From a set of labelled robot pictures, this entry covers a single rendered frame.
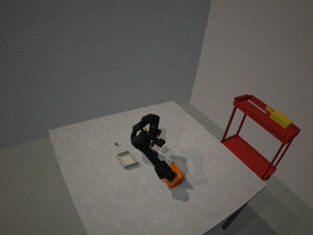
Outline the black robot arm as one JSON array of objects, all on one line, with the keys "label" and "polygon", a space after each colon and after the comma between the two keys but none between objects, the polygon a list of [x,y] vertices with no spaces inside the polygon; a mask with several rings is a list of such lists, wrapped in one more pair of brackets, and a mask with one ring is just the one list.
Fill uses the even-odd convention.
[{"label": "black robot arm", "polygon": [[[159,126],[159,120],[160,117],[158,115],[154,114],[148,114],[144,117],[142,117],[141,121],[137,123],[136,125],[133,126],[133,131],[131,134],[131,143],[132,145],[141,150],[144,155],[151,161],[151,163],[155,166],[155,171],[157,175],[159,176],[160,180],[161,179],[168,179],[170,182],[177,176],[170,166],[166,163],[165,160],[160,161],[160,159],[155,155],[153,150],[149,147],[148,145],[148,140],[146,138],[146,133],[144,132],[143,128],[147,125],[150,124],[149,131],[152,133],[157,133],[157,136],[159,137],[161,134],[161,130],[158,129]],[[142,132],[142,134],[137,135],[137,131]]]}]

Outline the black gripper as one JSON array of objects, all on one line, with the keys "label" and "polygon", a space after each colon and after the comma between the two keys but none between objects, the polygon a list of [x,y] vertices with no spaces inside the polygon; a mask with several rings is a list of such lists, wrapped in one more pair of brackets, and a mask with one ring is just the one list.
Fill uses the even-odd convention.
[{"label": "black gripper", "polygon": [[[152,133],[150,131],[145,131],[144,130],[144,132],[146,133],[146,138],[148,140],[148,145],[149,146],[151,145],[151,147],[153,147],[154,145],[157,145],[159,147],[162,147],[165,144],[165,140],[163,140],[163,139],[159,140],[159,138],[157,138],[158,131],[156,133]],[[151,143],[151,140],[153,141],[152,143]]]}]

